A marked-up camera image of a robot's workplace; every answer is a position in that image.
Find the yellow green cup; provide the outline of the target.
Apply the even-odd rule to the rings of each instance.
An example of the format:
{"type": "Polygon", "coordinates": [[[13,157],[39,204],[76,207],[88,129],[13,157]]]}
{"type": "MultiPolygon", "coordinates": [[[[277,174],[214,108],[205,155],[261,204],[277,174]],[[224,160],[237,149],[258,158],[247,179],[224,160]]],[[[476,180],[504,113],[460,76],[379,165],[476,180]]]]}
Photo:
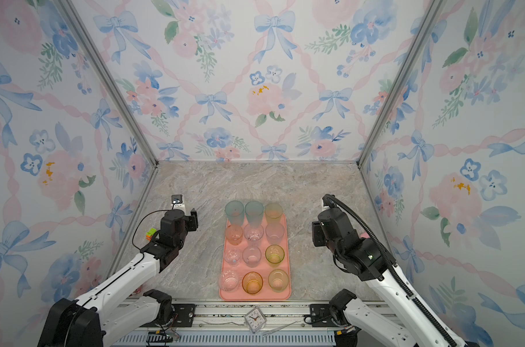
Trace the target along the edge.
{"type": "Polygon", "coordinates": [[[283,208],[276,202],[268,203],[265,206],[265,219],[268,225],[280,224],[283,214],[283,208]]]}

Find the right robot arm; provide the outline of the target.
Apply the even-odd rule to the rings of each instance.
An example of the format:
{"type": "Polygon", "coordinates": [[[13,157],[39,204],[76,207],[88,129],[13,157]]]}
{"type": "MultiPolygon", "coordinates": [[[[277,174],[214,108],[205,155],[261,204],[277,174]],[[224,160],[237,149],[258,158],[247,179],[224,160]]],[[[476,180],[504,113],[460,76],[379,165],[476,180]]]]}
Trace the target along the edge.
{"type": "Polygon", "coordinates": [[[365,282],[398,318],[375,312],[355,293],[343,289],[329,302],[333,322],[369,333],[385,346],[468,346],[413,289],[394,257],[375,237],[360,237],[338,207],[322,211],[312,224],[313,243],[327,247],[334,263],[365,282]]]}

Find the right corner aluminium post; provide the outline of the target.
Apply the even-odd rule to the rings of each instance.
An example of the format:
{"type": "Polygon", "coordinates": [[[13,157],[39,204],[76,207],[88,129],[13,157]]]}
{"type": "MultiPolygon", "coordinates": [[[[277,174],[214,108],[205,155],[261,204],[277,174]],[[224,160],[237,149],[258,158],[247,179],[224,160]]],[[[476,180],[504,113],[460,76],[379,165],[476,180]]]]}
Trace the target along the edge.
{"type": "Polygon", "coordinates": [[[381,111],[378,113],[376,122],[371,128],[369,137],[365,143],[363,151],[361,152],[361,156],[357,162],[359,170],[362,170],[365,162],[371,156],[371,152],[376,140],[379,137],[379,133],[381,132],[381,129],[386,121],[388,121],[388,117],[390,112],[393,110],[394,103],[402,94],[405,84],[414,69],[416,60],[419,57],[421,51],[424,49],[425,41],[430,36],[433,27],[439,20],[440,13],[444,5],[445,2],[441,0],[431,1],[427,11],[424,13],[422,21],[420,22],[417,30],[417,34],[414,36],[414,39],[409,46],[409,50],[407,51],[405,59],[402,61],[398,74],[393,79],[391,92],[389,93],[388,98],[386,98],[381,111]]]}

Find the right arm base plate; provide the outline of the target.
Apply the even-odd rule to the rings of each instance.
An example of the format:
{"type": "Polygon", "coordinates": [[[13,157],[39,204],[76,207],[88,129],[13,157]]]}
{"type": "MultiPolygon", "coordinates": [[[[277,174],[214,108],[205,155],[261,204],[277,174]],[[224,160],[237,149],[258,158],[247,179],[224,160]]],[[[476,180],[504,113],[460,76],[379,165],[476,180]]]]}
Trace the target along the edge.
{"type": "Polygon", "coordinates": [[[310,304],[309,310],[304,321],[313,328],[345,329],[352,326],[346,318],[346,305],[310,304]]]}

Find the clear glass column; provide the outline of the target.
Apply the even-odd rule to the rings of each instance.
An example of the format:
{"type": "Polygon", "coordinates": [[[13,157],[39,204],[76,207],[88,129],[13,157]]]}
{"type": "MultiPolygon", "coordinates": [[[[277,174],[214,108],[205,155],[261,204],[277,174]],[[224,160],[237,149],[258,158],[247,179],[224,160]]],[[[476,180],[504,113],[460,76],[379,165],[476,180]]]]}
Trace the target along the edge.
{"type": "Polygon", "coordinates": [[[265,236],[265,230],[261,224],[247,224],[243,236],[248,244],[259,244],[265,236]]]}

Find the clear pinkish cup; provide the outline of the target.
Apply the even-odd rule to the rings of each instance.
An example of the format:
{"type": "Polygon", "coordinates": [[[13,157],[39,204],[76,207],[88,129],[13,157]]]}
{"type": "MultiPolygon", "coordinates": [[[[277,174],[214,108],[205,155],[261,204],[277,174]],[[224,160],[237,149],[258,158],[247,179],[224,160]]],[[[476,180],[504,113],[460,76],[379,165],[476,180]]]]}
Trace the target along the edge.
{"type": "Polygon", "coordinates": [[[269,244],[280,244],[285,233],[286,230],[282,224],[267,225],[265,229],[266,239],[269,244]]]}

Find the clear textured cup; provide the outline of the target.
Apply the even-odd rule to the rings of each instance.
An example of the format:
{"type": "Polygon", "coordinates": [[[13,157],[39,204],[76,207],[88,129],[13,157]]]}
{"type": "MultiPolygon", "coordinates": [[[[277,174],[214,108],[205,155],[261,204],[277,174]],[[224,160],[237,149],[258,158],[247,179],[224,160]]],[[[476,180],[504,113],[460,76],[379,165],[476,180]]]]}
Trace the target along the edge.
{"type": "Polygon", "coordinates": [[[242,252],[242,259],[246,266],[258,267],[262,258],[262,252],[257,246],[248,246],[242,252]]]}

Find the pink tinted glass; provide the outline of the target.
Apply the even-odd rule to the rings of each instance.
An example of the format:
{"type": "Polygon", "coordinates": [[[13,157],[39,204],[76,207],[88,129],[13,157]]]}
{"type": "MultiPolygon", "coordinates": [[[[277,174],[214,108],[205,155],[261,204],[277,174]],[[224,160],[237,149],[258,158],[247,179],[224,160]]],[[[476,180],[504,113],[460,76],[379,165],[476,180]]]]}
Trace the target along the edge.
{"type": "Polygon", "coordinates": [[[226,241],[232,246],[240,245],[242,243],[243,236],[244,231],[241,226],[232,224],[226,228],[225,238],[226,241]]]}

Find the teal textured cup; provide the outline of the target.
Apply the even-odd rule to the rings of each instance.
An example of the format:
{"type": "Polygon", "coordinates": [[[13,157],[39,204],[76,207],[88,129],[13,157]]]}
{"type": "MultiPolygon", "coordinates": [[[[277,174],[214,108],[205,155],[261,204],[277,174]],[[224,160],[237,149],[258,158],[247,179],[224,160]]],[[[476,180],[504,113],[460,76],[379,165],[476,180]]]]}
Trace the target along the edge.
{"type": "Polygon", "coordinates": [[[265,206],[259,201],[249,201],[245,205],[245,216],[251,227],[258,228],[262,224],[265,206]]]}
{"type": "Polygon", "coordinates": [[[225,214],[231,225],[243,226],[245,221],[245,207],[241,201],[233,200],[225,206],[225,214]]]}

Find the orange green toy block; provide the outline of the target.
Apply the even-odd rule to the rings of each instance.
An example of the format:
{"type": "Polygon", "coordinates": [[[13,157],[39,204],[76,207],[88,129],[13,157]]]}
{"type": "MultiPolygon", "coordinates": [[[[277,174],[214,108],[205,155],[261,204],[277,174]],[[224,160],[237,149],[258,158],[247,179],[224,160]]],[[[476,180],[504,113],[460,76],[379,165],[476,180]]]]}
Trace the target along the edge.
{"type": "Polygon", "coordinates": [[[145,238],[151,241],[156,232],[157,230],[155,228],[150,228],[149,231],[145,234],[145,238]]]}

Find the clear frosted cup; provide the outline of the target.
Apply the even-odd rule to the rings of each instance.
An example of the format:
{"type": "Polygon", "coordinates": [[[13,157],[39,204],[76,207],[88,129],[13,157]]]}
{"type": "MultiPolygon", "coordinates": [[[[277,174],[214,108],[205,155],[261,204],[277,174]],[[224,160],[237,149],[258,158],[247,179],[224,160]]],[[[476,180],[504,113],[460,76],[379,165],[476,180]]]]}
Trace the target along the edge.
{"type": "Polygon", "coordinates": [[[219,278],[219,289],[224,292],[233,292],[239,286],[239,273],[235,270],[225,270],[219,278]]]}

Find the small clear glass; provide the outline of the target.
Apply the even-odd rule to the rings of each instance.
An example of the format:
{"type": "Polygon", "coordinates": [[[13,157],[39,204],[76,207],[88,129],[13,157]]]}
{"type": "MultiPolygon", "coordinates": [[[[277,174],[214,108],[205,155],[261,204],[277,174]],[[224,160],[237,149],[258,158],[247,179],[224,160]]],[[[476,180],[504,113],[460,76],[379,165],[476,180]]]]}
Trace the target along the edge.
{"type": "Polygon", "coordinates": [[[223,258],[225,263],[231,267],[238,266],[242,260],[242,250],[232,247],[223,253],[223,258]]]}

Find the left corner aluminium post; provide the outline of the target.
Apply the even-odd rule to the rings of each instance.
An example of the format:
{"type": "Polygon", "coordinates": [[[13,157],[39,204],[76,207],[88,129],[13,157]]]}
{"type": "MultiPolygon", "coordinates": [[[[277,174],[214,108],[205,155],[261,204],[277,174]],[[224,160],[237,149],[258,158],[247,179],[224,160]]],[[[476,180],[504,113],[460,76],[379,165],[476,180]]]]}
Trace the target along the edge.
{"type": "Polygon", "coordinates": [[[157,167],[158,160],[154,156],[151,146],[149,146],[148,141],[139,127],[139,124],[135,121],[133,115],[131,114],[125,102],[124,96],[119,91],[115,79],[113,78],[108,66],[103,61],[100,51],[90,36],[90,33],[86,29],[83,20],[77,13],[74,4],[68,0],[55,1],[54,3],[57,9],[61,12],[63,18],[67,21],[72,32],[75,34],[78,43],[83,46],[84,51],[91,60],[94,71],[101,80],[101,83],[105,88],[109,98],[111,98],[114,105],[120,112],[120,115],[129,128],[131,135],[135,138],[139,147],[145,153],[150,164],[154,167],[157,167]]]}

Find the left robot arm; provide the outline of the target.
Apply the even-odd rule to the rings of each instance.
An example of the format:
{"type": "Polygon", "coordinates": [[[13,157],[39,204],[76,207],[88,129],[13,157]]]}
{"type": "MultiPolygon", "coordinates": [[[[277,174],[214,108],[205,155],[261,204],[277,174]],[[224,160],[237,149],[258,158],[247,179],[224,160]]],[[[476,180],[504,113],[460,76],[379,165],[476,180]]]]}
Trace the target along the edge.
{"type": "Polygon", "coordinates": [[[172,208],[163,214],[159,230],[126,266],[76,299],[60,299],[51,307],[39,346],[111,346],[142,325],[164,328],[173,321],[171,295],[156,289],[126,307],[121,305],[165,270],[184,247],[187,234],[199,227],[196,210],[172,208]]]}

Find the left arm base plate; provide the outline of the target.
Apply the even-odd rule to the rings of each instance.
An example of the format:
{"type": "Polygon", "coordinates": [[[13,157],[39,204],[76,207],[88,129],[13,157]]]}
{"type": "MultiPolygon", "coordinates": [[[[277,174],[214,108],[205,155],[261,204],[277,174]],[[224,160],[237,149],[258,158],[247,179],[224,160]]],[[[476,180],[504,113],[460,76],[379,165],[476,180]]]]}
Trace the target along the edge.
{"type": "Polygon", "coordinates": [[[161,304],[156,322],[164,328],[191,328],[195,304],[161,304]]]}

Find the small white clock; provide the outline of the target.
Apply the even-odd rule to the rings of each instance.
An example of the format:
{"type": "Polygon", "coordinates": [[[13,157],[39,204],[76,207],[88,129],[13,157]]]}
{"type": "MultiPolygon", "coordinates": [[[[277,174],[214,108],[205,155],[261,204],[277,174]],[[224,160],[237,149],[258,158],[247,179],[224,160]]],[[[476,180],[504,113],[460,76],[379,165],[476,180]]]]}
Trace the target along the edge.
{"type": "Polygon", "coordinates": [[[257,333],[265,327],[267,318],[259,307],[254,307],[244,315],[245,323],[251,333],[257,333]]]}

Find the pink rectangular tray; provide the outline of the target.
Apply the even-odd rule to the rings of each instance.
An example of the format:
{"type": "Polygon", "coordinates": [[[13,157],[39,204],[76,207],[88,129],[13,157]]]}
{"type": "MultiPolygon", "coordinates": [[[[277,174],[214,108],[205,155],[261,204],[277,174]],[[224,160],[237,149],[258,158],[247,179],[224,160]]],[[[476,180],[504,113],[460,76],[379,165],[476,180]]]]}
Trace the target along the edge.
{"type": "Polygon", "coordinates": [[[281,302],[291,296],[291,267],[287,219],[273,224],[263,220],[256,230],[226,224],[220,298],[227,302],[281,302]]]}

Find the light green textured cup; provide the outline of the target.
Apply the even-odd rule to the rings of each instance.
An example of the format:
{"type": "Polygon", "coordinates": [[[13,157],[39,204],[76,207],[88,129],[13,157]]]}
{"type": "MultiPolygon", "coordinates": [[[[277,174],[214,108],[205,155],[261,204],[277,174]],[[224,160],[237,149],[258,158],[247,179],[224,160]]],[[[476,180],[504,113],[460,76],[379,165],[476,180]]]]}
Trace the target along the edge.
{"type": "Polygon", "coordinates": [[[289,275],[281,269],[272,270],[268,276],[268,284],[274,292],[283,292],[289,286],[289,275]]]}

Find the amber yellow cup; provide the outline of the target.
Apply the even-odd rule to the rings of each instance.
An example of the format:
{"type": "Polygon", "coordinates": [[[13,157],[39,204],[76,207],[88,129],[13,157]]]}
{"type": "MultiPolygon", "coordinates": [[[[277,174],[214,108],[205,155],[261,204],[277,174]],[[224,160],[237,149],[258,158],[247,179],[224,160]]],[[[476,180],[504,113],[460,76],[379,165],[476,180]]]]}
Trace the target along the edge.
{"type": "Polygon", "coordinates": [[[255,295],[263,288],[263,278],[255,271],[247,273],[242,279],[242,288],[249,295],[255,295]]]}

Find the corner aluminium post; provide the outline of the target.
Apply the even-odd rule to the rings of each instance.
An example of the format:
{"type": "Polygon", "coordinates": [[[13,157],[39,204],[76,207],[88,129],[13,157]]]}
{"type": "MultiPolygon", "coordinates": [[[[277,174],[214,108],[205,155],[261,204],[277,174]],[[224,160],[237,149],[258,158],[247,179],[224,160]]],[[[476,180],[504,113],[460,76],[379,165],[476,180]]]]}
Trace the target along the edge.
{"type": "Polygon", "coordinates": [[[115,79],[113,78],[108,66],[103,61],[100,51],[90,36],[90,33],[86,29],[83,20],[77,13],[74,4],[68,0],[55,1],[54,3],[57,9],[61,12],[63,18],[67,21],[72,32],[75,34],[78,43],[83,46],[84,51],[91,60],[94,71],[101,80],[101,83],[105,88],[109,98],[111,98],[114,105],[120,112],[120,115],[129,128],[131,135],[135,138],[139,147],[145,153],[150,164],[154,167],[157,167],[158,160],[154,156],[151,146],[149,146],[148,141],[139,127],[139,124],[135,121],[133,115],[131,114],[125,102],[124,96],[119,91],[115,79]]]}
{"type": "Polygon", "coordinates": [[[444,5],[445,2],[441,0],[431,1],[427,11],[424,13],[422,21],[420,22],[417,30],[417,34],[414,36],[414,39],[409,46],[409,50],[407,51],[405,59],[402,61],[398,74],[393,79],[391,92],[389,93],[388,98],[386,98],[381,111],[378,113],[376,122],[371,128],[369,137],[365,143],[363,151],[361,152],[361,156],[357,162],[359,170],[362,170],[365,162],[371,156],[371,152],[376,140],[379,137],[379,133],[381,132],[381,129],[386,121],[388,121],[388,117],[390,112],[393,110],[394,103],[402,94],[405,84],[414,69],[416,60],[419,57],[421,51],[424,49],[425,41],[430,36],[433,27],[439,20],[440,13],[444,5]]]}

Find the bright green glass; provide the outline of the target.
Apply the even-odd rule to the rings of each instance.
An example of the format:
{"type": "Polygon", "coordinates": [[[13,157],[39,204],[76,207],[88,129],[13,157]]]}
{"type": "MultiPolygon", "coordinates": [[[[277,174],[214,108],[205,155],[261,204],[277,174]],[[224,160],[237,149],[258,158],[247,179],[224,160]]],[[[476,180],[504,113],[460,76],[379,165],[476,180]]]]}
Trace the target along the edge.
{"type": "Polygon", "coordinates": [[[265,250],[265,258],[271,267],[278,267],[285,258],[285,250],[278,244],[271,244],[265,250]]]}

